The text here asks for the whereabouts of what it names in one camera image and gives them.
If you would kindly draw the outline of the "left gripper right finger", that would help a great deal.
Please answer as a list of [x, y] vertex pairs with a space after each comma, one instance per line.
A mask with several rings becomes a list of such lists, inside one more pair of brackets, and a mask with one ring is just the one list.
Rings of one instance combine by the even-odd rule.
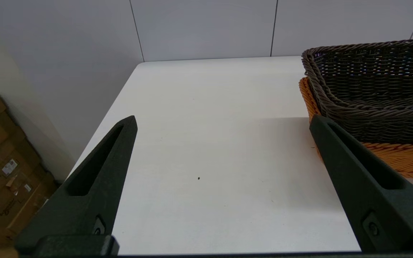
[[309, 126], [364, 253], [413, 253], [413, 185], [324, 116]]

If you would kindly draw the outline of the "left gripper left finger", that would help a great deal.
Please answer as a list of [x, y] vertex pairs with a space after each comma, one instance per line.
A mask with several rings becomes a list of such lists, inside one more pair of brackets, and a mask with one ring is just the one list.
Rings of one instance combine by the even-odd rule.
[[117, 253], [112, 231], [133, 145], [136, 118], [117, 122], [15, 240], [19, 253]]

